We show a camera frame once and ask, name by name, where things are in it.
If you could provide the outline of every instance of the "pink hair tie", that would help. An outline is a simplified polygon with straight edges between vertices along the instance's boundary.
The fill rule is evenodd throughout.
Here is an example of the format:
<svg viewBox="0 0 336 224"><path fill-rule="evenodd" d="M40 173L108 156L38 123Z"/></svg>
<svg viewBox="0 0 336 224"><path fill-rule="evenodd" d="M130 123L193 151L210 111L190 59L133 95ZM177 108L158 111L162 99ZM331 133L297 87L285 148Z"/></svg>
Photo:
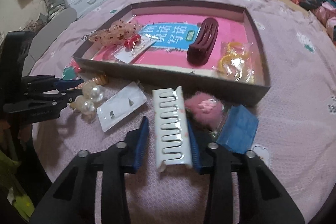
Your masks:
<svg viewBox="0 0 336 224"><path fill-rule="evenodd" d="M184 105L193 114L194 120L216 130L223 118L223 104L214 96L196 92L190 99L185 100Z"/></svg>

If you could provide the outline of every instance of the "clear packaging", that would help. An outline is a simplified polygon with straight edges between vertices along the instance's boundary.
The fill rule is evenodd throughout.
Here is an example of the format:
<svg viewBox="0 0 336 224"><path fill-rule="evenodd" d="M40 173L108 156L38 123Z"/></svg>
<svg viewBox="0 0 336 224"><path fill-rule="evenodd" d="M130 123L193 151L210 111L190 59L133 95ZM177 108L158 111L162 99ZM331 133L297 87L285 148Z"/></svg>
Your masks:
<svg viewBox="0 0 336 224"><path fill-rule="evenodd" d="M130 42L129 40L131 38L128 38L125 40L124 44L102 47L93 56L92 60L130 64L153 43L155 43L155 40L152 40L149 37L138 36L140 37L138 41Z"/></svg>
<svg viewBox="0 0 336 224"><path fill-rule="evenodd" d="M101 128L104 132L147 102L141 88L132 82L97 108Z"/></svg>
<svg viewBox="0 0 336 224"><path fill-rule="evenodd" d="M229 112L230 108L232 107L231 104L228 104L228 103L226 103L226 102L223 102L223 101L222 101L221 103L222 103L223 106L224 106L224 107L223 107L223 111L222 111L221 121L220 121L220 123L218 124L218 127L217 127L215 130L213 130L213 131L210 132L210 136L211 136L211 138L212 138L212 140L213 140L214 142L217 141L218 136L219 136L219 134L221 133L221 131L222 131L224 125L225 125L225 122L226 122L226 119L227 119L228 112Z"/></svg>
<svg viewBox="0 0 336 224"><path fill-rule="evenodd" d="M259 120L243 105L232 106L222 128L218 131L216 143L240 154L251 149Z"/></svg>
<svg viewBox="0 0 336 224"><path fill-rule="evenodd" d="M222 42L221 55L217 67L213 67L219 75L232 81L254 83L252 52L248 44Z"/></svg>
<svg viewBox="0 0 336 224"><path fill-rule="evenodd" d="M109 29L93 32L88 40L102 46L124 45L125 41L140 31L142 27L135 19L127 22L120 19L114 22Z"/></svg>

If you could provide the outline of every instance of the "bed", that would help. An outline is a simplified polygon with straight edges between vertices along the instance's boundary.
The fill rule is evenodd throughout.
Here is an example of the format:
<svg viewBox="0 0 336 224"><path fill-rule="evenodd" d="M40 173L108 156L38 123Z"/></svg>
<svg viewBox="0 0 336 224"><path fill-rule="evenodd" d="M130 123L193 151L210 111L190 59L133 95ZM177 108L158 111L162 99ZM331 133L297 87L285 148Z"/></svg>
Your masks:
<svg viewBox="0 0 336 224"><path fill-rule="evenodd" d="M36 62L31 75L61 77L71 55L91 31L122 7L140 1L148 0L106 0L72 23ZM259 127L254 143L268 150L270 169L308 223L336 182L335 46L315 17L289 0L210 1L247 7L259 28L272 87L255 109ZM108 93L112 95L128 83L111 79ZM33 140L39 160L54 181L78 151L105 150L122 140L126 132L136 129L142 116L147 116L150 140L143 167L136 175L126 177L132 224L202 223L209 177L183 167L158 175L151 95L147 98L147 106L106 133L97 119L88 123L69 107L62 110L59 119L34 124ZM100 223L100 185L98 180L96 223ZM234 220L238 223L237 199L235 208Z"/></svg>

